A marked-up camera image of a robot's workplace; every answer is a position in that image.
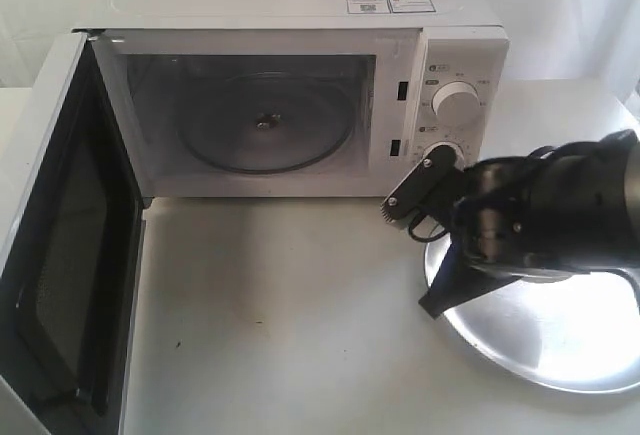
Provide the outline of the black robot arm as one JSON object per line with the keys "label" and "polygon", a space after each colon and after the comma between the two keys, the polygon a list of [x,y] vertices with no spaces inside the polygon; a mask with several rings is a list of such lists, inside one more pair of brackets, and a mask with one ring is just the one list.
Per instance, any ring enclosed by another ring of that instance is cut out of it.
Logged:
{"label": "black robot arm", "polygon": [[450,241],[420,301],[432,317],[525,277],[606,272],[639,284],[639,140],[631,130],[463,168],[441,144],[381,212],[408,234],[431,219]]}

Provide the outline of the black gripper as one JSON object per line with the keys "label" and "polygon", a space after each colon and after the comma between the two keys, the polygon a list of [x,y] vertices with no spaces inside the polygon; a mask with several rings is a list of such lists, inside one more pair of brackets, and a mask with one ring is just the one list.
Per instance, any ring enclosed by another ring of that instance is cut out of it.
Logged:
{"label": "black gripper", "polygon": [[460,198],[454,153],[422,158],[381,204],[384,220],[401,227],[424,215],[449,228],[452,212],[450,246],[419,305],[437,319],[520,280],[513,275],[604,269],[604,164],[601,144],[490,158],[466,171]]}

